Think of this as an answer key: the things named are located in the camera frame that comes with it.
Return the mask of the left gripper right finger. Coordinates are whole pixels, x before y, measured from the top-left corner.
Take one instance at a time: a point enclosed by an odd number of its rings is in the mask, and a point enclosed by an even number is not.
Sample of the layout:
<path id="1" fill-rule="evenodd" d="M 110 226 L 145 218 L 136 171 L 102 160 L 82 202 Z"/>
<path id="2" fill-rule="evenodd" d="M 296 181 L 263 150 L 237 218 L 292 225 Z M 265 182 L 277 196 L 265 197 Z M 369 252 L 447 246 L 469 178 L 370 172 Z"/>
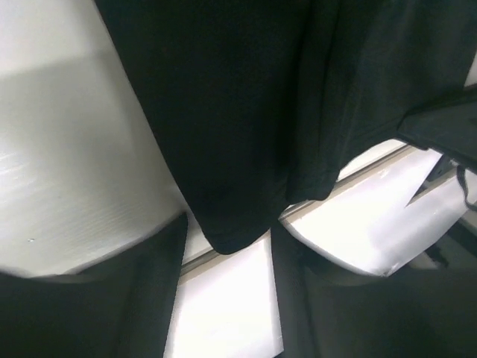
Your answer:
<path id="1" fill-rule="evenodd" d="M 474 357 L 476 272 L 348 271 L 271 229 L 284 357 Z"/>

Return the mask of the black t shirt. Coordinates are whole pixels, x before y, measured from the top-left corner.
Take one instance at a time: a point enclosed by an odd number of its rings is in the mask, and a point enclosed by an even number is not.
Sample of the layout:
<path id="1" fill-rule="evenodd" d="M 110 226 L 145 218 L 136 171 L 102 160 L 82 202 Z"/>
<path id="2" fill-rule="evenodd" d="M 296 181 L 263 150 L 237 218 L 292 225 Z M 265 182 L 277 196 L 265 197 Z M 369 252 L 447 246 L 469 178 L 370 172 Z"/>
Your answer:
<path id="1" fill-rule="evenodd" d="M 476 168 L 474 1 L 97 1 L 210 245 L 246 248 L 389 139 Z"/>

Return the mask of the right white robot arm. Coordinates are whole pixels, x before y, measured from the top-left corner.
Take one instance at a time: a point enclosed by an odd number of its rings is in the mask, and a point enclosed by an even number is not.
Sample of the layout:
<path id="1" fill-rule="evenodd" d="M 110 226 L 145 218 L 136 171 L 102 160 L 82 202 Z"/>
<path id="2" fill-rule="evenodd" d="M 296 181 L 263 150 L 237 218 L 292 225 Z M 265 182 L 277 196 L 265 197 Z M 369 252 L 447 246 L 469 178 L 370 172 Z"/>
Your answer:
<path id="1" fill-rule="evenodd" d="M 282 217 L 315 253 L 388 276 L 435 244 L 476 202 L 476 174 L 436 151 L 404 146 L 336 183 L 324 201 Z"/>

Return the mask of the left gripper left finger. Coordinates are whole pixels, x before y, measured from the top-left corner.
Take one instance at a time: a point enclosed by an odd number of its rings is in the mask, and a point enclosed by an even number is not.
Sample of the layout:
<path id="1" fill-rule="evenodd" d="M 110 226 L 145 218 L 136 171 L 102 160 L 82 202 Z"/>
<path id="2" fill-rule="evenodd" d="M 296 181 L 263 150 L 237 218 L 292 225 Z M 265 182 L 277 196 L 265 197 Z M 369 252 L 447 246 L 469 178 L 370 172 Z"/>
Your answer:
<path id="1" fill-rule="evenodd" d="M 3 357 L 161 357 L 188 219 L 74 274 L 1 273 Z"/>

